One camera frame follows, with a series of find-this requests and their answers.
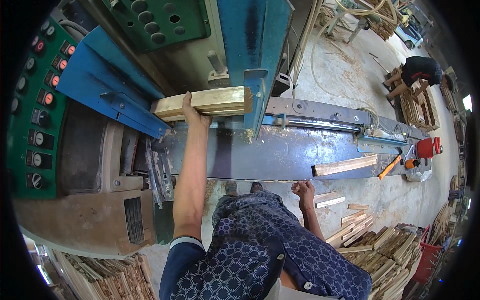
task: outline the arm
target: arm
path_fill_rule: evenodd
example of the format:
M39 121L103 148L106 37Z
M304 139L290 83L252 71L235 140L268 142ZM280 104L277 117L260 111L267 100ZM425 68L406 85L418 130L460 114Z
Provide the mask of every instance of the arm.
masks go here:
M183 114L188 124L183 165L175 187L173 238L187 235L202 240L202 216L207 183L207 142L211 117L200 116L191 107L192 95L183 98Z
M300 197L300 210L303 214L305 228L322 241L325 241L313 207L313 197L315 196L313 184L310 180L294 183L292 184L292 193Z
M428 81L424 81L422 84L421 84L421 87L416 91L415 93L415 96L419 96L421 93L423 93L424 90L427 89L427 87L429 86L430 84L428 83Z

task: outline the workbench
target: workbench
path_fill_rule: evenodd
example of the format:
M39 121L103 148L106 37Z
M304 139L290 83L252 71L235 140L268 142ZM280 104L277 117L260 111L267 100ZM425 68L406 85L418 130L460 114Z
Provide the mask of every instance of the workbench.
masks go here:
M279 103L296 101L295 99L276 98L268 104L267 114L279 107ZM309 111L322 120L327 118L339 120L355 114L357 123L371 122L370 115L350 108L338 107L325 103L308 102ZM390 128L398 122L380 117L381 122ZM404 156L412 144L429 137L418 129L408 127L408 145L402 148ZM152 143L152 150L166 149L170 172L179 175L188 126L185 122L176 122L170 134ZM262 125L258 138L252 137L251 131L243 127L243 117L215 118L210 126L207 151L207 176L219 180L254 180L254 181L297 181L297 180L332 180L377 177L397 154L378 154L378 163L371 167L347 172L314 177L312 166L370 155L360 153L353 132L329 129L299 128ZM424 172L431 169L422 165L415 169L406 169L397 164L388 174L401 175Z

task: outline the hand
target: hand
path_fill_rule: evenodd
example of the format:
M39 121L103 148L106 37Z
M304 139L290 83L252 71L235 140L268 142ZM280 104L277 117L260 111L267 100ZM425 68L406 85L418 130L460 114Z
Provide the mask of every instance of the hand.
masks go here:
M208 128L210 127L210 124L212 124L212 117L201 116L198 111L192 107L192 94L190 92L187 92L185 97L183 97L181 110L185 115L185 121L187 122L189 128L201 126Z
M300 197L300 210L302 213L313 209L313 197L315 188L310 180L300 180L292 184L292 193Z

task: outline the plastic bag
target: plastic bag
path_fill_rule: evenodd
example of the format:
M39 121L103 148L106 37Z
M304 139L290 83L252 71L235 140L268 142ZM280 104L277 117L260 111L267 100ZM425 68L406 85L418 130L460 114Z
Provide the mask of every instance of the plastic bag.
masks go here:
M407 180L411 182L424 182L425 180L430 179L432 177L432 170L428 170L425 172L417 172L413 174L407 174Z

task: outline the green machine panel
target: green machine panel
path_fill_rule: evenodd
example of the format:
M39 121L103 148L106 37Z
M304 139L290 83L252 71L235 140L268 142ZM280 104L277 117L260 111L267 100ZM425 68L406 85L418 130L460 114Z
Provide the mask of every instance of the green machine panel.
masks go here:
M143 53L211 34L204 0L103 0Z
M32 41L11 99L7 156L13 198L53 199L63 115L69 99L55 87L77 43L49 18Z

